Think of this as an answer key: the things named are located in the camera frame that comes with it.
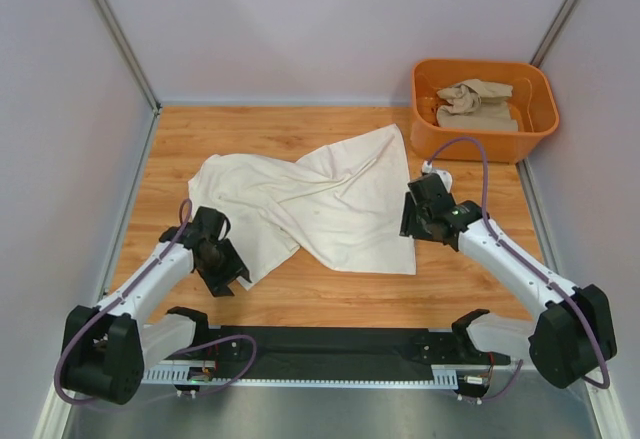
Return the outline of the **white t shirt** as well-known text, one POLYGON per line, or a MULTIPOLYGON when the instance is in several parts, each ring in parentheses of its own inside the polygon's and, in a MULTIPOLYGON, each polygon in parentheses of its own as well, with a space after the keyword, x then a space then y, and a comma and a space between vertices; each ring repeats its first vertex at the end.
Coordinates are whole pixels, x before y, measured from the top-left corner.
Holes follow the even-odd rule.
POLYGON ((415 274, 414 243, 400 234, 409 179, 402 133, 389 125, 295 162, 213 155, 188 192, 194 207, 229 218, 249 290, 299 249, 339 272, 415 274))

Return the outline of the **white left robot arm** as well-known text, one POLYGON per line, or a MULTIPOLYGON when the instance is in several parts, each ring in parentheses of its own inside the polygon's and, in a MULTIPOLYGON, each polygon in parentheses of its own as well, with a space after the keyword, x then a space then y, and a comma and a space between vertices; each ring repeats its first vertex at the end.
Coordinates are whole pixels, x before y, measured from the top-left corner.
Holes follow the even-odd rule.
POLYGON ((157 323, 148 322, 164 297, 192 273, 214 297, 231 295, 231 282, 250 277, 228 237, 231 223, 225 214, 204 206, 194 209, 184 200, 179 220, 115 292, 68 314, 53 379, 64 402, 124 405, 144 374, 163 360, 175 355, 199 360, 221 344, 253 340, 246 334, 216 339, 207 315, 186 307, 173 307, 157 323))

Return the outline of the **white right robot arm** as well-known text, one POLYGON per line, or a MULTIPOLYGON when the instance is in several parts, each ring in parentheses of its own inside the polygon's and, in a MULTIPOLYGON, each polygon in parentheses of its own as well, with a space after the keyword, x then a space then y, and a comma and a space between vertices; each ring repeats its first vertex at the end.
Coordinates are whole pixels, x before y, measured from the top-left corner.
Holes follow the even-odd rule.
POLYGON ((480 264, 525 307, 529 321, 485 309, 457 320, 452 354, 470 363, 484 353, 529 360, 551 385, 564 389, 601 370, 617 353, 611 309, 597 286, 581 288, 545 267, 472 201, 456 202, 434 172, 409 182, 401 235, 441 243, 480 264))

